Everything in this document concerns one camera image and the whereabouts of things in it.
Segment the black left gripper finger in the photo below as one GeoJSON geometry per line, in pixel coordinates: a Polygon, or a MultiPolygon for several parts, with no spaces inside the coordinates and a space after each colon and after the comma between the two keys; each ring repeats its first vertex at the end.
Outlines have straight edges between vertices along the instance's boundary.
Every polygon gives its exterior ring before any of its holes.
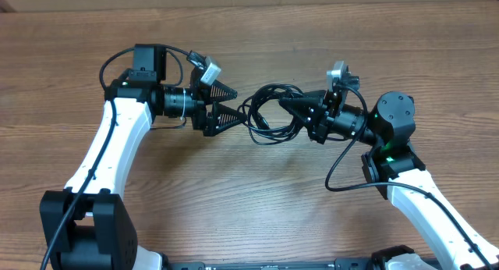
{"type": "Polygon", "coordinates": [[[246,114],[215,102],[210,116],[210,135],[216,136],[246,120],[246,114]]]}
{"type": "Polygon", "coordinates": [[[238,92],[222,82],[215,80],[211,85],[210,90],[210,101],[211,102],[223,102],[236,99],[238,92]]]}

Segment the black USB cable matte plugs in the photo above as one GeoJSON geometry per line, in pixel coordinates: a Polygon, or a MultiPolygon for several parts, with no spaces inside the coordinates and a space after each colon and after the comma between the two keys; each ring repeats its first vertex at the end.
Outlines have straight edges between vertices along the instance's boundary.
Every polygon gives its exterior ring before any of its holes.
{"type": "Polygon", "coordinates": [[[267,120],[271,128],[287,126],[294,118],[279,105],[278,101],[269,101],[260,108],[260,114],[267,120]]]}

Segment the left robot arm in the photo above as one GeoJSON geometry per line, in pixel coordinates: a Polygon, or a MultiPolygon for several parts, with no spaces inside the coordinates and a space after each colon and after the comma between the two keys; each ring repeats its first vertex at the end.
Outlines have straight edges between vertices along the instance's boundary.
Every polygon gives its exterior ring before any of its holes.
{"type": "Polygon", "coordinates": [[[105,84],[104,110],[83,162],[61,190],[45,192],[40,215],[47,250],[42,268],[167,269],[166,255],[147,250],[123,195],[133,159],[158,116],[192,123],[213,137],[242,123],[245,116],[226,101],[237,93],[218,80],[221,67],[210,56],[186,53],[190,83],[166,81],[168,58],[182,50],[165,44],[131,47],[133,64],[105,84]]]}

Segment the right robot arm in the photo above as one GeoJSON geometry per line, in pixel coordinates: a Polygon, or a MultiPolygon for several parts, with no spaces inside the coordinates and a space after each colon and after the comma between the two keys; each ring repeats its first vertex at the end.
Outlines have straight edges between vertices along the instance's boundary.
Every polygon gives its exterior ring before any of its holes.
{"type": "Polygon", "coordinates": [[[414,226],[443,269],[496,269],[498,249],[485,240],[439,191],[410,137],[415,105],[407,94],[380,96],[371,111],[346,104],[349,87],[317,91],[279,104],[319,143],[336,133],[370,145],[362,156],[363,187],[376,187],[414,226]]]}

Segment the black USB cable metallic plugs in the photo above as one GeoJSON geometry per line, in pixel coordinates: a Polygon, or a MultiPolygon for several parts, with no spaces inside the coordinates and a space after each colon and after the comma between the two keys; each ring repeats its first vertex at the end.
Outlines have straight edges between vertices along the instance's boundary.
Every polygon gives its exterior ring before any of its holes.
{"type": "Polygon", "coordinates": [[[303,125],[297,118],[292,118],[287,126],[271,128],[267,120],[260,114],[260,108],[269,101],[280,98],[302,98],[303,91],[291,84],[272,83],[261,87],[248,97],[239,107],[246,115],[243,125],[255,144],[270,146],[281,144],[296,138],[303,125]]]}

